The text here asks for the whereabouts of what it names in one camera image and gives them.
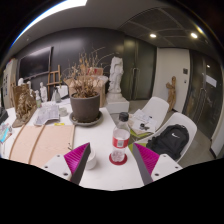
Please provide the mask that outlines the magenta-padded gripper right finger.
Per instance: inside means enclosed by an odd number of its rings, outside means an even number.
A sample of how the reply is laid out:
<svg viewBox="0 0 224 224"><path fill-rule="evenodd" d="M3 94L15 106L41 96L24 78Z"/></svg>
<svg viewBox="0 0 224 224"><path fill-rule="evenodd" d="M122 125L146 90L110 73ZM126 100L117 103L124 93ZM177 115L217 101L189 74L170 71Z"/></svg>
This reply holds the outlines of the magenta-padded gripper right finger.
<svg viewBox="0 0 224 224"><path fill-rule="evenodd" d="M145 185L182 169L167 154L158 155L154 151L137 143L133 144L133 155Z"/></svg>

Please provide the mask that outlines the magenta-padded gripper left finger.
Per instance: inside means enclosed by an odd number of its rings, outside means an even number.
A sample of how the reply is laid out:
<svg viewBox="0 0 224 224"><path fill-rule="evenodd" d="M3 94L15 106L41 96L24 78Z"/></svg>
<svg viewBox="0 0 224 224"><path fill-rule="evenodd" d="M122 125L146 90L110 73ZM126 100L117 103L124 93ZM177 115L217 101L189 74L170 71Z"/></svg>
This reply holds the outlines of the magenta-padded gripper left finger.
<svg viewBox="0 0 224 224"><path fill-rule="evenodd" d="M78 185L90 153L90 144L85 143L65 155L57 154L42 169Z"/></svg>

